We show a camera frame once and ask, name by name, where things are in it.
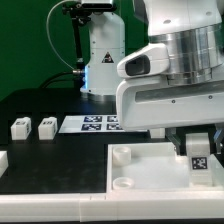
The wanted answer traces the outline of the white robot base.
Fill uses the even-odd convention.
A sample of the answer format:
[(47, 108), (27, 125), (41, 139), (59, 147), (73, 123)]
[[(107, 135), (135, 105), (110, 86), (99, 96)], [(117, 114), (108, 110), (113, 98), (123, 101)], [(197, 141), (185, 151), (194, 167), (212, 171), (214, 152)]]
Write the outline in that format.
[(92, 13), (90, 18), (90, 60), (80, 91), (98, 99), (114, 97), (121, 82), (117, 64), (125, 57), (125, 24), (112, 12)]

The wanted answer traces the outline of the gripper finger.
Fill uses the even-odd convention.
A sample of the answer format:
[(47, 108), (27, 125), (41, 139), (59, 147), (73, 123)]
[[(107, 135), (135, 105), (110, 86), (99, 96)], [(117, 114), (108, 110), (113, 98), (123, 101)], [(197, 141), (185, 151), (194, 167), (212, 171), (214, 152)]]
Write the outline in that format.
[(215, 127), (214, 142), (216, 145), (216, 152), (220, 154), (222, 150), (222, 140), (224, 139), (224, 123), (218, 123)]

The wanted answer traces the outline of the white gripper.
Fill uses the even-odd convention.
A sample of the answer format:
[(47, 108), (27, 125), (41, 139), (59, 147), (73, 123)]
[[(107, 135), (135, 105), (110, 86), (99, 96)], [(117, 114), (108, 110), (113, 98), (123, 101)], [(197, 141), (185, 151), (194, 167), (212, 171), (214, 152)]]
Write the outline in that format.
[(116, 110), (127, 131), (167, 128), (166, 137), (180, 154), (181, 140), (171, 127), (224, 122), (224, 56), (205, 70), (199, 83), (168, 83), (171, 60), (167, 47), (150, 44), (117, 65), (122, 78), (116, 91)]

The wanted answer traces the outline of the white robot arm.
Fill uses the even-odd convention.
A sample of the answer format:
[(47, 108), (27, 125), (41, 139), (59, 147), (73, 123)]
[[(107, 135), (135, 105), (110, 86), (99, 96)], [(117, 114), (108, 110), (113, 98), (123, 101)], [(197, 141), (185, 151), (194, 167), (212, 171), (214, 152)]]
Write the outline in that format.
[(147, 46), (117, 65), (122, 82), (116, 108), (123, 129), (164, 128), (175, 144), (176, 129), (216, 126), (224, 139), (224, 0), (133, 0), (148, 24)]

